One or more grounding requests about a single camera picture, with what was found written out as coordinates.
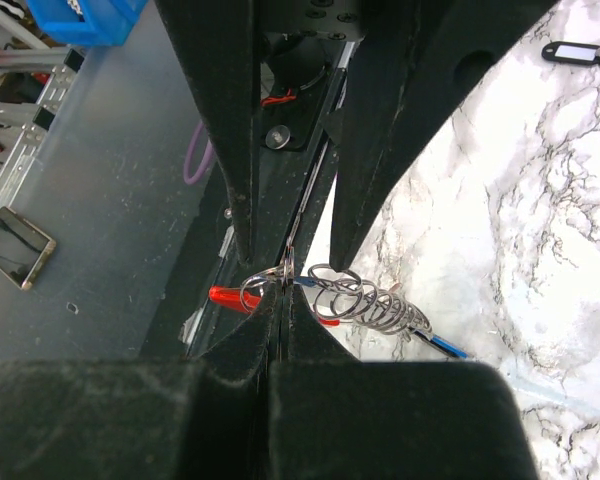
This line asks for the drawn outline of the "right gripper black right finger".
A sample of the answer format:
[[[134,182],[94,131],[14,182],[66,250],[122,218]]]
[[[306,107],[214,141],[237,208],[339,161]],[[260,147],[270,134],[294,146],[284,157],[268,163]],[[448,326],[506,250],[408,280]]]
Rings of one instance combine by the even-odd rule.
[[[363,362],[270,287],[272,479],[534,479],[511,388],[472,361]]]

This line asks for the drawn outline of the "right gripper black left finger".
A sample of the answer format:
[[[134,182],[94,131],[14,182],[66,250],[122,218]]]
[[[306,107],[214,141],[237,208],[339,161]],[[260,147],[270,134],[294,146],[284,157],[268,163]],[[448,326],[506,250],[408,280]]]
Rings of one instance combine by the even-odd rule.
[[[0,479],[262,479],[277,287],[191,359],[0,364]]]

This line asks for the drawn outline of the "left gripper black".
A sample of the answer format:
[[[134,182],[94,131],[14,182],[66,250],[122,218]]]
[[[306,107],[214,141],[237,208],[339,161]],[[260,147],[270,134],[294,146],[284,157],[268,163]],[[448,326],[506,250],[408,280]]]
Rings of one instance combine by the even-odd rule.
[[[364,1],[158,1],[224,176],[240,262],[253,261],[256,241],[259,29],[334,41],[365,37],[349,62],[338,146],[329,263],[344,270],[424,147],[552,5],[382,1],[368,28]]]

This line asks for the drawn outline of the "red-handled metal keyring tool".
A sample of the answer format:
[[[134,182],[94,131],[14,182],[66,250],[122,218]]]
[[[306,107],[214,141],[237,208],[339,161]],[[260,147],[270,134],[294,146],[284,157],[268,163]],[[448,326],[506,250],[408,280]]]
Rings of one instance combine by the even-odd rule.
[[[212,286],[209,290],[209,300],[216,305],[250,315],[259,305],[264,291],[268,285],[262,284],[252,287],[223,287]],[[313,309],[310,305],[314,317],[325,327],[337,327],[341,324],[351,323],[349,320],[327,319]]]

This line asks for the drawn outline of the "blue plastic key tag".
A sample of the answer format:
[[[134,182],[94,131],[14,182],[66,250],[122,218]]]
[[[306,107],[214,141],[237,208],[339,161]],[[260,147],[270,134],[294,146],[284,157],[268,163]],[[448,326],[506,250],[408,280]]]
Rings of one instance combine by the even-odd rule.
[[[296,276],[293,283],[305,288],[319,288],[320,284],[316,278],[310,276]]]

